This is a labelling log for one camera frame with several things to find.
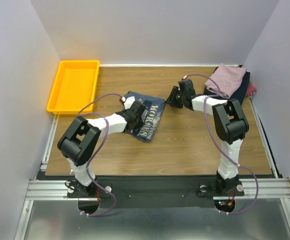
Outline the blue-grey tank top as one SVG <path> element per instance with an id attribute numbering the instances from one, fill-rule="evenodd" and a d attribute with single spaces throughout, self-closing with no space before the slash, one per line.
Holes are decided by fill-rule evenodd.
<path id="1" fill-rule="evenodd" d="M 129 91 L 124 97 L 127 102 L 128 99 L 132 99 L 145 105 L 145 111 L 142 114 L 143 126 L 139 129 L 129 130 L 128 133 L 145 143 L 150 142 L 157 131 L 165 108 L 165 100 L 133 91 Z"/>

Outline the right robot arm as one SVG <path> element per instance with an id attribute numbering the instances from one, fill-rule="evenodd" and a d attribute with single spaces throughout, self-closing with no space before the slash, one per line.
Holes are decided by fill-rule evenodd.
<path id="1" fill-rule="evenodd" d="M 200 111 L 205 115 L 213 116 L 215 130 L 220 145 L 220 165 L 216 172 L 215 191 L 226 195 L 239 184 L 239 154 L 249 123 L 237 99 L 221 100 L 215 96 L 196 94 L 190 79 L 182 79 L 174 86 L 166 100 L 166 104 L 175 107 L 186 107 L 192 111 Z"/>

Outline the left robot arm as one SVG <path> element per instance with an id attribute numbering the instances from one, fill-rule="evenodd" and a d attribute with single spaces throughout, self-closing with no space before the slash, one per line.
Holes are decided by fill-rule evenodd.
<path id="1" fill-rule="evenodd" d="M 138 130 L 144 124 L 144 104 L 125 103 L 124 109 L 104 116 L 96 112 L 79 114 L 57 143 L 57 148 L 70 164 L 76 183 L 69 185 L 71 193 L 94 197 L 100 189 L 91 161 L 100 152 L 109 135 Z"/>

